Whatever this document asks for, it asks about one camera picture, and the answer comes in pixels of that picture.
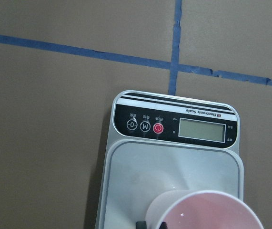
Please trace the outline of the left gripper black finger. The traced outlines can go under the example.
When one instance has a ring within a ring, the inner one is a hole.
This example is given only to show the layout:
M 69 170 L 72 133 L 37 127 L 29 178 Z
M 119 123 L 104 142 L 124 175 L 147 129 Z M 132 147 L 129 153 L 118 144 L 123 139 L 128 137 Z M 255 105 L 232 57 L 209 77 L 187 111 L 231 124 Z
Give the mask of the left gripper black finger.
M 136 229 L 147 229 L 146 221 L 137 221 L 136 222 Z M 159 226 L 159 229 L 167 229 L 167 223 L 162 222 Z

